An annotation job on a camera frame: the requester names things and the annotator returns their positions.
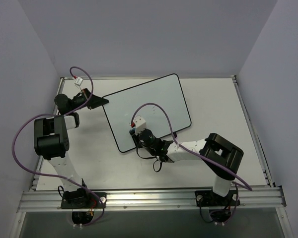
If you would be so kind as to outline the white whiteboard black frame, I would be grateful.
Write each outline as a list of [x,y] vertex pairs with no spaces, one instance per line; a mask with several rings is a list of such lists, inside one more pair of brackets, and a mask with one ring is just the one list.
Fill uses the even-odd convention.
[[192,121],[177,74],[138,84],[104,96],[104,105],[118,150],[135,148],[129,134],[133,115],[142,116],[154,136],[168,136],[191,126]]

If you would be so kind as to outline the blue whiteboard eraser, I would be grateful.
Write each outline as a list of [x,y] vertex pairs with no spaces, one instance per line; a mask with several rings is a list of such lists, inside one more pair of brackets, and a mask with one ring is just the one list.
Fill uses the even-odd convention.
[[136,135],[136,128],[135,128],[135,127],[131,128],[131,130],[129,131],[129,134],[130,134],[131,136]]

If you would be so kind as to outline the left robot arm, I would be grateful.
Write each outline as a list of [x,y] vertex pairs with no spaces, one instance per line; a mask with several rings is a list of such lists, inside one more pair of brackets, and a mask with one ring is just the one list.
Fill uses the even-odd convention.
[[68,130],[79,127],[77,109],[87,107],[92,110],[108,104],[109,101],[93,95],[85,88],[72,99],[65,94],[58,94],[54,102],[59,115],[34,121],[34,149],[37,155],[43,157],[55,169],[55,176],[60,178],[63,184],[64,198],[73,195],[73,203],[79,208],[84,208],[90,203],[90,195],[70,160]]

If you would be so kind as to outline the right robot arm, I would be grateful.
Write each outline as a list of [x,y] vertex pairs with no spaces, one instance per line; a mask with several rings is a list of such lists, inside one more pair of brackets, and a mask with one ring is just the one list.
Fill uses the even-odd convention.
[[131,129],[130,135],[137,149],[145,149],[151,154],[149,158],[157,159],[160,164],[201,159],[216,174],[211,200],[218,205],[228,200],[230,185],[244,156],[239,147],[216,133],[202,140],[182,143],[156,138],[149,129],[139,133]]

